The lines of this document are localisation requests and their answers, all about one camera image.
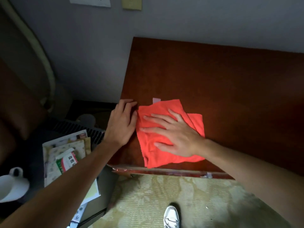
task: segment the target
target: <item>wooden table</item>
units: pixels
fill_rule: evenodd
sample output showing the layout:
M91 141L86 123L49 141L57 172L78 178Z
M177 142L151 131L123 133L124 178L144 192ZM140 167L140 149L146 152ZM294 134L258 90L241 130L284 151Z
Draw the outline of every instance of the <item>wooden table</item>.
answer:
M206 137L304 175L304 54L133 38L121 98L180 99L203 115ZM144 167L136 133L117 172L229 178L207 160Z

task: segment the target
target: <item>pink sticker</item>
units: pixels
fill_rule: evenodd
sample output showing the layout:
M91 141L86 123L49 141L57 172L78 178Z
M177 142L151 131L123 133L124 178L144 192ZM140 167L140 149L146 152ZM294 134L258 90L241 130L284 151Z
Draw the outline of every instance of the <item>pink sticker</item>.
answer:
M161 101L160 98L153 98L153 104L154 104L154 103L157 103L157 102L159 102L159 101Z

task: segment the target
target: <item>sneaker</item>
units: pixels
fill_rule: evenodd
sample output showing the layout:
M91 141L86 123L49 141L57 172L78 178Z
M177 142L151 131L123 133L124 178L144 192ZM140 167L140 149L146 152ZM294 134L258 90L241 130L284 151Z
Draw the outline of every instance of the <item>sneaker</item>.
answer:
M168 206L164 214L164 228L179 228L179 218L174 206Z

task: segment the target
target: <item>cup handle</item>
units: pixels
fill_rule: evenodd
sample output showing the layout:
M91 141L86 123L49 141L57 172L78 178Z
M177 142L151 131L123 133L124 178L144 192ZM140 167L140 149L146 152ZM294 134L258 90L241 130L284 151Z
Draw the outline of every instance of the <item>cup handle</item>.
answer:
M10 170L9 175L14 176L15 170L18 170L18 177L23 177L23 169L21 167L14 167Z

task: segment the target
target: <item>shoelace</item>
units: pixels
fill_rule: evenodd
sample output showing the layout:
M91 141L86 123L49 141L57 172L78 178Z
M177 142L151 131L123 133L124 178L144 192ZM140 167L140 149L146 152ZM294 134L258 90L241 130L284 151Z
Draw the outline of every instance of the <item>shoelace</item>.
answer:
M176 221L171 221L169 218L166 218L165 222L166 222L166 225L168 227L172 227L172 226L169 225L169 222L173 222L174 223L174 227L177 228L177 220Z

